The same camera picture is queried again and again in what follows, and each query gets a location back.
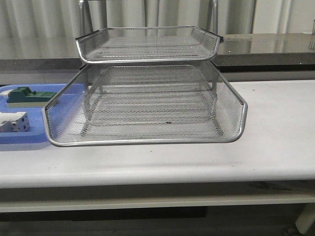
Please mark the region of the grey stone counter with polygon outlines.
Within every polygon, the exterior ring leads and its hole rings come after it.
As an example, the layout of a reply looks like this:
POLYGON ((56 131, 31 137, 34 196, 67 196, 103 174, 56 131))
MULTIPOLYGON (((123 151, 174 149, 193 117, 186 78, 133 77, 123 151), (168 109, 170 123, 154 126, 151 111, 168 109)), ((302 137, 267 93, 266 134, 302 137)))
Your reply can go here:
MULTIPOLYGON (((214 65, 231 82, 312 80, 315 38, 306 33, 226 34, 214 65)), ((67 83, 81 61, 73 37, 3 38, 0 83, 67 83)))

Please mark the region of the blue plastic tray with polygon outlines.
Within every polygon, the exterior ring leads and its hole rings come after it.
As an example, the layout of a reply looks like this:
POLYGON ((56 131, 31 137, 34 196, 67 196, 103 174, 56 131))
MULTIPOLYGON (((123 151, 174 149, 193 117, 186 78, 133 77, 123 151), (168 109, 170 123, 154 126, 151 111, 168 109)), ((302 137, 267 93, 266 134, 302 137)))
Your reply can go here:
MULTIPOLYGON (((67 90, 64 95, 59 97, 53 104, 53 107, 48 110, 51 121, 63 121, 70 112, 73 112, 74 100, 78 98, 79 93, 83 91, 83 84, 75 84, 73 88, 67 90)), ((45 119, 42 116, 41 106, 9 108, 7 98, 1 95, 0 111, 4 113, 26 112, 29 119, 29 127, 26 131, 1 133, 1 144, 42 143, 48 141, 44 129, 45 119)))

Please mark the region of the green terminal block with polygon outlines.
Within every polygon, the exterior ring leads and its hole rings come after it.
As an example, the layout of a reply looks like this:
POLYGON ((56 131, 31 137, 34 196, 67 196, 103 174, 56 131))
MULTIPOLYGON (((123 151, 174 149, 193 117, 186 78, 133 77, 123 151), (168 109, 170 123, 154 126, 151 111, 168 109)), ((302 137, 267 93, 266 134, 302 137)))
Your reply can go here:
POLYGON ((43 107, 54 97, 56 92, 35 91, 29 87, 17 87, 8 93, 9 108, 43 107))

